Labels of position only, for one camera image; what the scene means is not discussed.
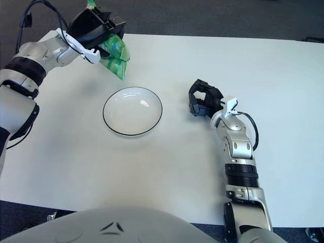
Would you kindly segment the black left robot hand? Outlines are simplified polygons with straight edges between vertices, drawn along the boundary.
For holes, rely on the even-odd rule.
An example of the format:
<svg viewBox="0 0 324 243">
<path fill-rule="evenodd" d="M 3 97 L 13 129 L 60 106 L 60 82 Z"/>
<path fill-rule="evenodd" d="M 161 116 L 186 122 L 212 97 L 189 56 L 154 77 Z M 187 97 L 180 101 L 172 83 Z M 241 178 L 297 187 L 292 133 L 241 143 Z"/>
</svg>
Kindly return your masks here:
<svg viewBox="0 0 324 243">
<path fill-rule="evenodd" d="M 85 9 L 69 24 L 68 34 L 86 49 L 100 51 L 101 57 L 111 56 L 110 51 L 99 45 L 108 40 L 111 34 L 123 38 L 126 21 L 120 16 L 112 17 L 110 11 L 94 7 Z"/>
</svg>

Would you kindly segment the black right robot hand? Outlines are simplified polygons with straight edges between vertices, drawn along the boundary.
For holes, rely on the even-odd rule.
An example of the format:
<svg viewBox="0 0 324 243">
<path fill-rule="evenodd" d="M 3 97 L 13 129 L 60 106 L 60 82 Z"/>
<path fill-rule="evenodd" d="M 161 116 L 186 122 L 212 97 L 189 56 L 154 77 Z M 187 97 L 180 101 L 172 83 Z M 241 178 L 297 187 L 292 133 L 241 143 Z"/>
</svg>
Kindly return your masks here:
<svg viewBox="0 0 324 243">
<path fill-rule="evenodd" d="M 194 95 L 195 92 L 204 93 L 205 98 L 196 98 Z M 216 112 L 222 110 L 221 99 L 224 97 L 221 92 L 201 79 L 197 79 L 190 87 L 188 98 L 190 113 L 194 116 L 207 116 L 212 118 Z"/>
</svg>

